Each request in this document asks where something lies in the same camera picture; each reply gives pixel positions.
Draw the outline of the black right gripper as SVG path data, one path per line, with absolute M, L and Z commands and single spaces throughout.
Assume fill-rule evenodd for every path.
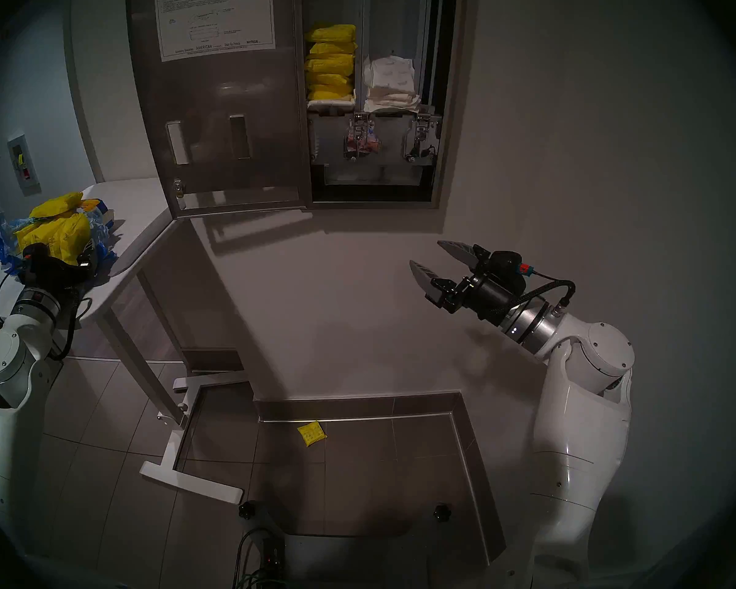
M 437 244 L 470 270 L 481 270 L 489 260 L 489 251 L 479 245 L 468 245 L 451 240 Z M 424 297 L 436 308 L 455 313 L 457 285 L 451 279 L 437 276 L 414 260 L 409 261 L 413 279 L 424 292 Z M 481 320 L 494 325 L 513 325 L 517 320 L 517 298 L 523 294 L 523 276 L 516 271 L 508 274 L 493 272 L 472 273 L 459 282 L 461 304 L 472 310 Z

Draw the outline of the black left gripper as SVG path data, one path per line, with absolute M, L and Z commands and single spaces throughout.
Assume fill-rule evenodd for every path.
M 85 247 L 78 255 L 78 265 L 69 265 L 57 258 L 24 258 L 20 282 L 51 295 L 71 291 L 96 277 L 99 269 L 98 247 Z

